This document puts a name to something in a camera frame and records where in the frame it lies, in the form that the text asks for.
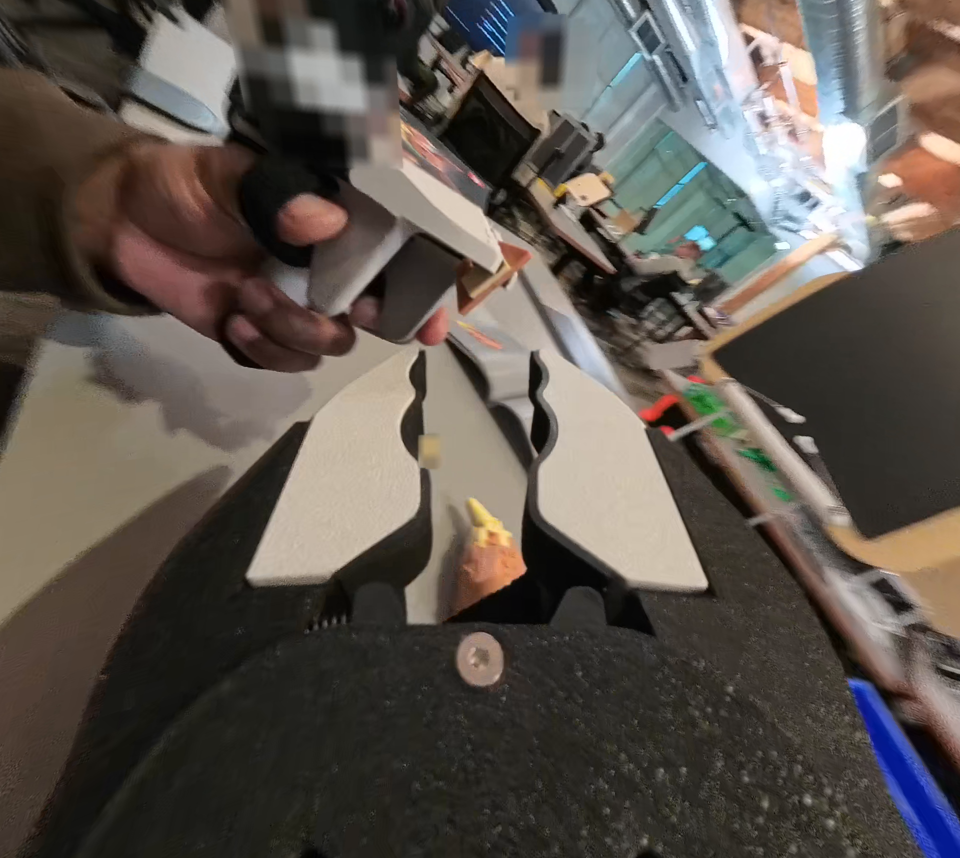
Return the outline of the black monitor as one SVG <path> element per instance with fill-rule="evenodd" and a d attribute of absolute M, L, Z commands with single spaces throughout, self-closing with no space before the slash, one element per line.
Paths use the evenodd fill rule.
<path fill-rule="evenodd" d="M 493 191 L 509 186 L 541 134 L 485 72 L 474 75 L 438 130 L 443 144 Z"/>

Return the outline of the green brick pieces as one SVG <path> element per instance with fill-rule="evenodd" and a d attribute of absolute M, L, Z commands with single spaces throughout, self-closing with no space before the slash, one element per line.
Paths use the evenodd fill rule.
<path fill-rule="evenodd" d="M 706 420 L 691 435 L 731 482 L 757 506 L 795 504 L 797 496 L 773 457 L 719 395 L 697 377 L 680 376 L 676 385 L 680 403 Z"/>

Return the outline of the brown brick model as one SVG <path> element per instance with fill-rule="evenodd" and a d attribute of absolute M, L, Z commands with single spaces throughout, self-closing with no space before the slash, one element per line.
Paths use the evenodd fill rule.
<path fill-rule="evenodd" d="M 465 520 L 445 580 L 442 617 L 451 620 L 527 572 L 522 545 L 509 528 L 474 497 L 464 502 Z"/>

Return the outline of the person's left hand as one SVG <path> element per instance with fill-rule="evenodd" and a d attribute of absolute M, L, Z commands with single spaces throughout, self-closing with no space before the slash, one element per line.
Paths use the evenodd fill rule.
<path fill-rule="evenodd" d="M 372 332 L 378 301 L 347 315 L 299 306 L 265 275 L 267 253 L 241 215 L 241 179 L 258 161 L 235 144 L 138 143 L 78 189 L 78 247 L 111 285 L 126 288 L 238 364 L 301 373 L 342 357 Z"/>

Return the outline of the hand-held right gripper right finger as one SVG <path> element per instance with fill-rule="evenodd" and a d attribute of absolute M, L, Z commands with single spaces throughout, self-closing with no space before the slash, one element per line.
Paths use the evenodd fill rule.
<path fill-rule="evenodd" d="M 704 592 L 706 572 L 642 419 L 556 352 L 532 353 L 530 379 L 531 522 L 629 588 Z"/>

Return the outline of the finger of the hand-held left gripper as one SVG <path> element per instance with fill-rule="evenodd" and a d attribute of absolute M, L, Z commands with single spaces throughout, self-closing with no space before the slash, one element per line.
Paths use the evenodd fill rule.
<path fill-rule="evenodd" d="M 407 240 L 384 266 L 377 336 L 409 342 L 455 288 L 462 259 L 432 239 Z"/>
<path fill-rule="evenodd" d="M 346 225 L 313 250 L 307 285 L 313 311 L 345 313 L 411 243 L 438 246 L 454 268 L 468 261 L 493 274 L 503 264 L 483 209 L 427 171 L 411 164 L 366 165 L 349 176 L 338 187 Z"/>

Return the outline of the grey desk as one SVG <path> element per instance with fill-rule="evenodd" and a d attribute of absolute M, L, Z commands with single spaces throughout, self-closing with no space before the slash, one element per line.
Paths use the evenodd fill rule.
<path fill-rule="evenodd" d="M 402 351 L 363 334 L 316 371 L 264 373 L 170 317 L 2 294 L 2 856 L 174 545 L 294 423 Z"/>

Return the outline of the large blue storage bin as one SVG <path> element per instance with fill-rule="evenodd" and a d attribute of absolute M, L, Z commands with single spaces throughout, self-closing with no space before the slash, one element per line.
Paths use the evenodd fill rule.
<path fill-rule="evenodd" d="M 866 726 L 888 791 L 919 849 L 927 857 L 959 856 L 959 820 L 940 785 L 869 681 L 848 687 Z"/>

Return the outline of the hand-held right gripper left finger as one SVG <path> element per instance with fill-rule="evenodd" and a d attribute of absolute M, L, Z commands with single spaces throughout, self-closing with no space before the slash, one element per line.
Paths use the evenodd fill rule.
<path fill-rule="evenodd" d="M 316 413 L 248 565 L 251 586 L 405 588 L 426 568 L 425 394 L 426 354 L 400 351 Z"/>

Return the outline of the black panel with wooden frame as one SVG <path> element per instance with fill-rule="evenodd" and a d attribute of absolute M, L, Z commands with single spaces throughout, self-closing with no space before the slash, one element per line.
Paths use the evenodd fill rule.
<path fill-rule="evenodd" d="M 837 546 L 902 576 L 958 570 L 958 284 L 954 228 L 810 282 L 702 354 L 846 505 Z"/>

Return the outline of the person's left forearm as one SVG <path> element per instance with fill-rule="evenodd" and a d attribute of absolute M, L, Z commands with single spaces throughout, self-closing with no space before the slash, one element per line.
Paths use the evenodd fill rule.
<path fill-rule="evenodd" d="M 38 72 L 1 73 L 2 295 L 70 311 L 154 316 L 159 310 L 106 270 L 108 217 L 86 216 L 85 182 L 158 136 L 83 107 Z"/>

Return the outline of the small brown wedge brick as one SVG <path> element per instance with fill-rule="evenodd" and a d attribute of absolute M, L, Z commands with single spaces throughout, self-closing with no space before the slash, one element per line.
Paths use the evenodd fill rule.
<path fill-rule="evenodd" d="M 461 316 L 477 309 L 498 289 L 507 288 L 533 257 L 528 249 L 506 241 L 499 242 L 499 251 L 501 263 L 495 271 L 487 271 L 467 259 L 458 266 L 455 284 Z"/>

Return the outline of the grey instruction booklet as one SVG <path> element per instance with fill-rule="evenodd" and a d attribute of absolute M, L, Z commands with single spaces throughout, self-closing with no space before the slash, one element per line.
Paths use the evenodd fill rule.
<path fill-rule="evenodd" d="M 482 392 L 487 408 L 515 443 L 531 436 L 534 406 L 529 397 L 530 359 L 534 351 L 553 350 L 626 405 L 632 400 L 589 330 L 577 315 L 545 309 L 541 331 L 516 337 L 482 309 L 457 316 L 448 343 Z"/>

